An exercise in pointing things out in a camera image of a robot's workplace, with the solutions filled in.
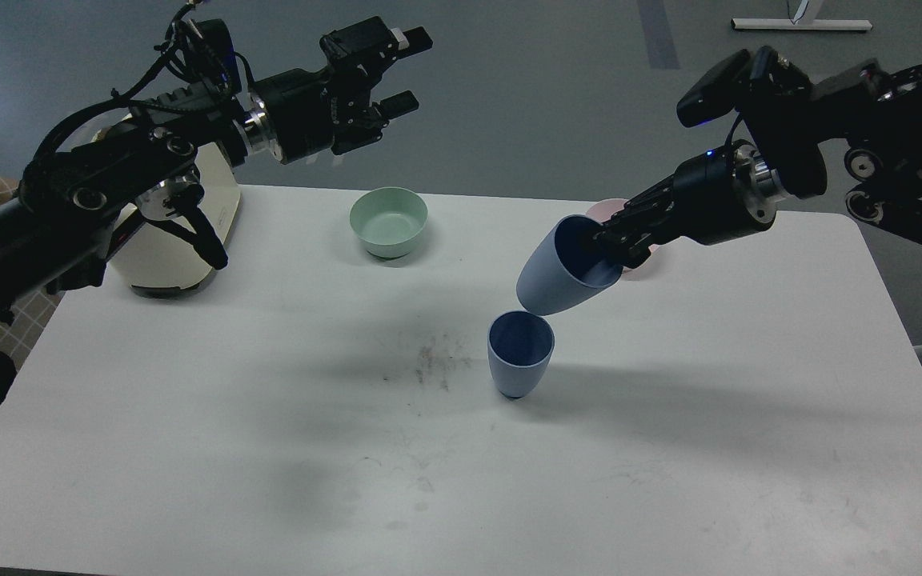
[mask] blue cup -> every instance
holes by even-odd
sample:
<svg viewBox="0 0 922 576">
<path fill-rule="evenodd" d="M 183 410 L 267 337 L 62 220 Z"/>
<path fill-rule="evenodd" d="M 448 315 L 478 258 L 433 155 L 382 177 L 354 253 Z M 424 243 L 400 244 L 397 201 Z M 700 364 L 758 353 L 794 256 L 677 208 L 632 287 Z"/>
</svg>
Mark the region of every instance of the blue cup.
<svg viewBox="0 0 922 576">
<path fill-rule="evenodd" d="M 583 215 L 567 216 L 531 253 L 517 284 L 519 302 L 538 316 L 577 306 L 621 278 L 621 265 L 608 262 L 589 240 L 601 229 Z"/>
<path fill-rule="evenodd" d="M 497 390 L 516 400 L 531 393 L 546 373 L 553 354 L 553 330 L 535 314 L 508 311 L 490 325 L 487 348 Z"/>
</svg>

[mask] white table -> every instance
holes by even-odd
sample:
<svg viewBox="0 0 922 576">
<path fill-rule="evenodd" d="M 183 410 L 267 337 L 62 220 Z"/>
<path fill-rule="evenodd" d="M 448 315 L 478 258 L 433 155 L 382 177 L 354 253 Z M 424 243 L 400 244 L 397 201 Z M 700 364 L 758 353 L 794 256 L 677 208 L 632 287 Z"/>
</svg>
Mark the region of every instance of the white table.
<svg viewBox="0 0 922 576">
<path fill-rule="evenodd" d="M 177 302 L 70 293 L 0 409 L 0 566 L 104 574 L 921 574 L 922 371 L 860 233 L 663 246 L 548 320 L 510 402 L 490 320 L 589 203 L 244 186 Z"/>
</svg>

